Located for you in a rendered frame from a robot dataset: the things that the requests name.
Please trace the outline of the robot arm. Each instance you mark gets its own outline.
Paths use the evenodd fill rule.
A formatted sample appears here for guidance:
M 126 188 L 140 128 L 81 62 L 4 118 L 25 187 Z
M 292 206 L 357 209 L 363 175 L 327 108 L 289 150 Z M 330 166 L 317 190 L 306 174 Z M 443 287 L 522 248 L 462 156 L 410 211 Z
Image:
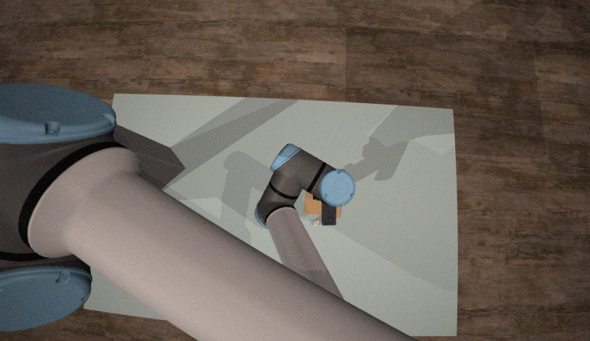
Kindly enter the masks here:
M 0 84 L 0 332 L 74 313 L 91 267 L 197 341 L 418 341 L 344 300 L 294 207 L 336 225 L 349 173 L 279 152 L 255 218 L 281 264 L 145 180 L 116 125 L 90 94 Z

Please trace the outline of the orange flat mat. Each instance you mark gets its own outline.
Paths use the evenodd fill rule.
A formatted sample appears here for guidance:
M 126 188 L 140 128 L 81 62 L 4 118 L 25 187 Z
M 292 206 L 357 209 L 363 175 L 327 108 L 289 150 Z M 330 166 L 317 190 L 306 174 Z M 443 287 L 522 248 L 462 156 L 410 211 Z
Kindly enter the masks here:
M 340 218 L 340 207 L 337 207 L 337 218 Z M 304 202 L 304 213 L 322 215 L 322 202 L 318 200 L 313 200 L 313 195 L 309 192 L 306 192 Z

